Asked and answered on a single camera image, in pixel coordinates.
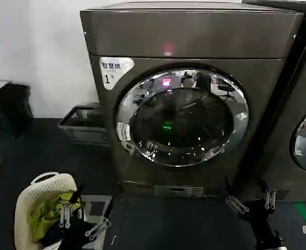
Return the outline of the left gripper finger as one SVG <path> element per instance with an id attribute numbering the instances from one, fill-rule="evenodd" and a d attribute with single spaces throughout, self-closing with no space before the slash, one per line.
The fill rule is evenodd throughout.
<path id="1" fill-rule="evenodd" d="M 96 240 L 99 234 L 101 234 L 103 231 L 106 231 L 106 229 L 111 225 L 109 218 L 112 212 L 113 200 L 114 198 L 111 197 L 109 201 L 105 202 L 101 221 L 86 232 L 86 237 L 89 238 L 89 241 Z"/>
<path id="2" fill-rule="evenodd" d="M 70 199 L 68 201 L 64 201 L 62 203 L 61 211 L 60 211 L 60 227 L 69 229 L 71 226 L 70 218 L 73 212 L 73 205 L 81 200 L 81 193 L 84 190 L 85 184 L 81 184 L 76 191 L 73 192 Z"/>

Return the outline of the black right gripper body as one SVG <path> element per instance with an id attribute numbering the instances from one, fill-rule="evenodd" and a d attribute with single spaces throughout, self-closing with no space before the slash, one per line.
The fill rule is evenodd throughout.
<path id="1" fill-rule="evenodd" d="M 274 209 L 265 208 L 266 201 L 263 199 L 256 199 L 247 201 L 244 205 L 249 209 L 242 215 L 242 219 L 248 222 L 257 238 L 277 238 L 280 237 L 277 230 L 273 229 L 268 219 L 274 213 Z"/>

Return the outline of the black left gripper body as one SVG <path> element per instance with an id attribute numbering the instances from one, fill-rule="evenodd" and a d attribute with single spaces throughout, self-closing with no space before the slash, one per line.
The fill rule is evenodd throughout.
<path id="1" fill-rule="evenodd" d="M 70 227 L 65 230 L 65 236 L 62 239 L 59 249 L 82 249 L 86 244 L 91 242 L 89 236 L 86 236 L 85 233 L 93 227 L 93 223 L 89 223 L 77 217 L 71 217 Z"/>

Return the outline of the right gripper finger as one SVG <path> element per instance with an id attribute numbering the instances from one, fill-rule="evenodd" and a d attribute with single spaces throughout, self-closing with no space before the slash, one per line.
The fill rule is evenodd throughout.
<path id="1" fill-rule="evenodd" d="M 261 178 L 258 179 L 258 184 L 261 188 L 261 191 L 265 194 L 264 208 L 266 210 L 269 210 L 269 209 L 275 210 L 276 190 L 270 189 L 267 186 L 266 182 Z"/>
<path id="2" fill-rule="evenodd" d="M 225 178 L 225 187 L 227 191 L 227 196 L 225 201 L 227 205 L 237 214 L 244 215 L 249 211 L 249 208 L 245 206 L 239 199 L 235 197 L 232 186 L 229 184 L 228 179 Z"/>

